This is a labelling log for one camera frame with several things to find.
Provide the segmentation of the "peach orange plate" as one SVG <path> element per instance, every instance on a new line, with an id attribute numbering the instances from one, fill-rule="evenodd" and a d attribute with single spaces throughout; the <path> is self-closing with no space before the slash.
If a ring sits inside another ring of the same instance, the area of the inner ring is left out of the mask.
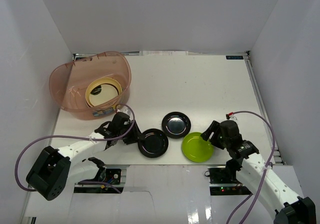
<path id="1" fill-rule="evenodd" d="M 123 88 L 122 88 L 121 84 L 117 80 L 115 80 L 113 78 L 103 77 L 103 78 L 96 79 L 96 80 L 94 80 L 93 82 L 91 82 L 88 85 L 88 87 L 87 87 L 87 89 L 85 91 L 85 100 L 86 100 L 86 103 L 87 103 L 88 106 L 90 106 L 88 104 L 88 100 L 89 100 L 88 98 L 89 98 L 89 94 L 90 94 L 91 90 L 93 88 L 95 88 L 96 86 L 101 85 L 101 84 L 112 84 L 112 85 L 114 85 L 118 89 L 118 95 L 121 94 L 122 91 L 123 91 Z"/>

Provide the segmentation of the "lime green plate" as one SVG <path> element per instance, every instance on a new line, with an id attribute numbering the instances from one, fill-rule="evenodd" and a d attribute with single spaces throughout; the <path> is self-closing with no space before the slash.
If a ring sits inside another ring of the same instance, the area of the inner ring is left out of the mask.
<path id="1" fill-rule="evenodd" d="M 186 135 L 181 146 L 184 156 L 196 163 L 208 161 L 214 153 L 214 147 L 209 141 L 202 139 L 200 132 L 192 132 Z"/>

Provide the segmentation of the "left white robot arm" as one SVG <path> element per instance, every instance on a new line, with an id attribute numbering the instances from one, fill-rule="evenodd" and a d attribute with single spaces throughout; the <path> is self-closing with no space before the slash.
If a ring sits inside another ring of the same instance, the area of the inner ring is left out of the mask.
<path id="1" fill-rule="evenodd" d="M 107 121 L 95 129 L 88 137 L 62 136 L 77 139 L 78 142 L 59 147 L 44 148 L 27 174 L 26 181 L 46 200 L 57 198 L 63 191 L 70 170 L 94 154 L 107 150 L 121 140 L 125 144 L 138 142 L 142 133 L 135 120 L 118 112 L 112 121 Z"/>

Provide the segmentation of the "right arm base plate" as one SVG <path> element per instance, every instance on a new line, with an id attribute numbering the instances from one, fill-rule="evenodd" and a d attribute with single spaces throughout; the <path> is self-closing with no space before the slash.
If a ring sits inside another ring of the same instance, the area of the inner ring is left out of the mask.
<path id="1" fill-rule="evenodd" d="M 211 196 L 246 195 L 250 193 L 240 182 L 227 177 L 224 170 L 224 167 L 214 167 L 205 171 L 204 176 L 209 179 Z"/>

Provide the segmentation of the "cream plate with ink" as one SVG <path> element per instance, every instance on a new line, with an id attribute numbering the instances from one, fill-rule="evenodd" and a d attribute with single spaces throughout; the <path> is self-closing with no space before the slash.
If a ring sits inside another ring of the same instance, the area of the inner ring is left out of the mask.
<path id="1" fill-rule="evenodd" d="M 89 94 L 88 104 L 98 106 L 113 99 L 119 94 L 118 89 L 112 84 L 101 84 L 93 88 Z"/>

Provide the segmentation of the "glossy black plate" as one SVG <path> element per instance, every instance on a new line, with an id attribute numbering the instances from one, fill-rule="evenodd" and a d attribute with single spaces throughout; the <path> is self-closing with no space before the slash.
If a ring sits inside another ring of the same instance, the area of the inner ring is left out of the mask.
<path id="1" fill-rule="evenodd" d="M 162 119 L 162 131 L 172 139 L 181 139 L 187 136 L 191 130 L 191 121 L 181 112 L 170 112 Z"/>
<path id="2" fill-rule="evenodd" d="M 168 144 L 168 137 L 156 128 L 147 129 L 138 138 L 139 151 L 147 158 L 161 157 L 167 151 Z"/>

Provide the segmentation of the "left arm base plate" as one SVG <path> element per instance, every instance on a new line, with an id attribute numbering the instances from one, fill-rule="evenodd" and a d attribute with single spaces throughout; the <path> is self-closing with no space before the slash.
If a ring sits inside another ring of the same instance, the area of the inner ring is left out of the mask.
<path id="1" fill-rule="evenodd" d="M 121 183 L 121 169 L 118 168 L 105 168 L 99 170 L 93 179 L 82 180 L 79 182 L 81 185 L 96 184 L 100 185 L 102 190 L 112 190 L 116 193 L 121 193 L 118 185 Z"/>

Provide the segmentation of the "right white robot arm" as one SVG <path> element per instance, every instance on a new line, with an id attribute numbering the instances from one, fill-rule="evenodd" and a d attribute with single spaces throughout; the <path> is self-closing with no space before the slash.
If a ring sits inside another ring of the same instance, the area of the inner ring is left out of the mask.
<path id="1" fill-rule="evenodd" d="M 266 166 L 256 146 L 242 138 L 236 122 L 213 121 L 201 138 L 227 150 L 231 157 L 218 178 L 242 183 L 265 207 L 274 223 L 316 223 L 314 202 L 298 195 Z"/>

